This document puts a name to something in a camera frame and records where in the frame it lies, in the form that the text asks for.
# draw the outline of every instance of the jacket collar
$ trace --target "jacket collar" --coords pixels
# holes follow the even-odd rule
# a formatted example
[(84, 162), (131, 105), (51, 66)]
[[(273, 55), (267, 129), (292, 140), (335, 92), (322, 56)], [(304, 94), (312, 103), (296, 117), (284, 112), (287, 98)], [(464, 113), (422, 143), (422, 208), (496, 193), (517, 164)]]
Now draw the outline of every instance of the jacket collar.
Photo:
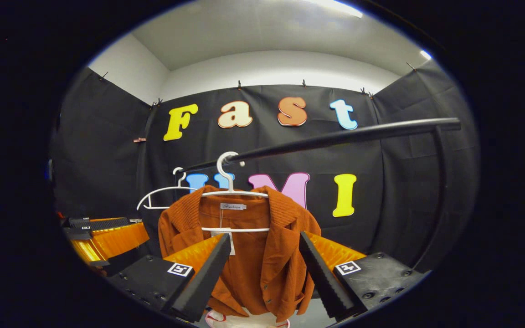
[[(181, 197), (177, 202), (171, 204), (171, 207), (167, 210), (169, 213), (181, 214), (170, 216), (171, 224), (173, 224), (180, 233), (195, 229), (196, 227), (201, 228), (199, 213), (202, 194), (225, 190), (226, 189), (216, 188), (212, 185), (205, 185), (193, 193)], [(277, 226), (284, 228), (300, 216), (300, 212), (297, 210), (299, 205), (295, 203), (294, 200), (272, 189), (268, 185), (253, 189), (252, 191), (268, 195), (271, 222)]]

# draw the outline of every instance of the white hanger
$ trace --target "white hanger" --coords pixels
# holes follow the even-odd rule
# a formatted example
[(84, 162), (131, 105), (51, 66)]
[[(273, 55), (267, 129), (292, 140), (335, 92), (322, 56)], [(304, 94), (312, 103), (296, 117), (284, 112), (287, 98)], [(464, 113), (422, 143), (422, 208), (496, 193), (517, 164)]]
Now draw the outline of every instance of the white hanger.
[[(179, 170), (183, 170), (182, 168), (175, 168), (173, 169), (173, 175), (175, 175), (175, 173)], [(147, 205), (143, 205), (144, 208), (147, 208), (148, 210), (166, 210), (167, 208), (169, 208), (169, 206), (166, 206), (166, 207), (152, 207), (151, 206), (151, 195), (154, 194), (154, 193), (157, 193), (159, 191), (163, 191), (163, 190), (170, 190), (170, 189), (190, 189), (190, 190), (197, 190), (196, 188), (190, 188), (190, 187), (182, 187), (181, 186), (181, 182), (185, 179), (185, 175), (186, 173), (184, 172), (184, 176), (181, 177), (180, 180), (177, 181), (177, 186), (176, 187), (165, 187), (165, 188), (162, 188), (162, 189), (156, 189), (154, 191), (151, 191), (150, 193), (148, 193), (147, 195), (145, 195), (139, 202), (139, 204), (137, 204), (137, 210), (139, 210), (139, 207), (141, 206), (141, 204), (143, 203), (143, 201), (146, 199), (146, 198), (149, 198), (149, 207), (147, 207)]]
[[(234, 191), (234, 184), (231, 175), (224, 172), (222, 169), (222, 162), (228, 156), (238, 155), (237, 152), (225, 152), (221, 154), (216, 162), (216, 168), (221, 176), (228, 179), (228, 191), (213, 191), (211, 193), (203, 193), (202, 197), (214, 196), (214, 195), (242, 195), (242, 196), (259, 196), (268, 198), (267, 194), (254, 193), (252, 191)], [(221, 228), (202, 228), (203, 231), (222, 231), (222, 232), (264, 232), (269, 231), (269, 228), (258, 228), (258, 229), (221, 229)]]
[(218, 173), (228, 179), (228, 191), (213, 191), (211, 193), (203, 193), (202, 197), (207, 196), (215, 196), (215, 195), (241, 195), (241, 196), (259, 196), (259, 197), (265, 197), (268, 198), (267, 194), (263, 193), (254, 193), (252, 191), (234, 191), (234, 183), (232, 180), (231, 175), (224, 172), (222, 169), (222, 162), (227, 158), (228, 156), (235, 156), (238, 155), (237, 152), (225, 152), (224, 154), (221, 154), (218, 158), (218, 161), (216, 162), (216, 168), (218, 169)]

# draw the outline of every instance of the clothes rod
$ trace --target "clothes rod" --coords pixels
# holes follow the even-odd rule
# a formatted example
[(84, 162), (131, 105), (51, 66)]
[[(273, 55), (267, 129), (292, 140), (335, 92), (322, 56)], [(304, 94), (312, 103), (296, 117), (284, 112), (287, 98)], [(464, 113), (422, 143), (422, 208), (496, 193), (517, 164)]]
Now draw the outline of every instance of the clothes rod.
[[(301, 141), (293, 141), (278, 146), (258, 148), (243, 152), (239, 155), (229, 157), (225, 165), (263, 158), (267, 156), (287, 154), (290, 152), (306, 151), (310, 149), (325, 148), (334, 145), (356, 143), (362, 141), (373, 141), (378, 139), (402, 137), (404, 135), (433, 133), (436, 127), (443, 131), (457, 131), (461, 129), (461, 122), (458, 118), (429, 118), (426, 120), (403, 121), (397, 123), (372, 125), (370, 127), (357, 128), (354, 131), (341, 131), (327, 133), (319, 137), (312, 137)], [(216, 160), (190, 166), (178, 172), (189, 172), (212, 168), (216, 166)]]

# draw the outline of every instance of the black pole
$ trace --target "black pole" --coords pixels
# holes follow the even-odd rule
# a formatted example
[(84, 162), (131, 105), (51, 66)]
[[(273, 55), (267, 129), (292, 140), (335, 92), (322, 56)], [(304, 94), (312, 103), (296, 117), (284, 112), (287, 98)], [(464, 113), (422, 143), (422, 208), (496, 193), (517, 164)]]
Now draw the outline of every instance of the black pole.
[(435, 216), (433, 217), (433, 226), (427, 235), (425, 243), (421, 247), (419, 257), (412, 264), (412, 269), (418, 272), (427, 271), (429, 268), (422, 264), (423, 259), (429, 253), (435, 237), (439, 234), (441, 221), (443, 215), (446, 213), (446, 198), (448, 191), (448, 149), (446, 142), (443, 141), (442, 131), (439, 127), (433, 131), (433, 139), (435, 140), (435, 148), (437, 149), (437, 158), (439, 159), (439, 194), (437, 195), (437, 204), (435, 207)]
[[(296, 151), (306, 151), (310, 149), (324, 148), (334, 145), (356, 143), (360, 141), (371, 141), (384, 138), (401, 137), (418, 133), (432, 133), (435, 129), (441, 131), (454, 131), (461, 129), (461, 122), (458, 118), (429, 118), (426, 120), (403, 121), (389, 124), (379, 124), (370, 127), (355, 129), (354, 131), (341, 131), (328, 133), (319, 137), (309, 138), (292, 143), (285, 143), (278, 146), (264, 147), (246, 151), (242, 154), (230, 156), (224, 164), (240, 162), (255, 158), (287, 154)], [(216, 160), (190, 166), (179, 172), (189, 172), (212, 168), (216, 166)]]

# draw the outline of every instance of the hanger hook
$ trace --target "hanger hook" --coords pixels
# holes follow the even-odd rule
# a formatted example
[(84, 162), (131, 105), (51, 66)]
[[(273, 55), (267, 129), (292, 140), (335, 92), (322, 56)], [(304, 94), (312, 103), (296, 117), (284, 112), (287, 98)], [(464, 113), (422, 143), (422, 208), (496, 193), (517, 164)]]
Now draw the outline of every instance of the hanger hook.
[[(179, 170), (183, 170), (183, 168), (179, 168), (179, 167), (177, 167), (177, 168), (173, 169), (173, 175), (175, 176), (175, 174), (176, 174), (177, 171), (179, 171)], [(181, 179), (177, 180), (177, 186), (178, 186), (178, 187), (181, 187), (181, 182), (185, 179), (185, 175), (186, 175), (186, 173), (184, 172), (184, 176), (181, 177)]]
[[(234, 183), (232, 180), (232, 176), (224, 172), (224, 170), (222, 169), (222, 163), (225, 162), (228, 156), (236, 156), (236, 155), (238, 155), (237, 152), (225, 152), (224, 154), (220, 155), (220, 157), (218, 158), (218, 161), (216, 162), (216, 168), (218, 170), (218, 173), (221, 176), (227, 178), (228, 180), (228, 191), (230, 192), (234, 191)], [(244, 161), (240, 162), (240, 166), (244, 166)]]

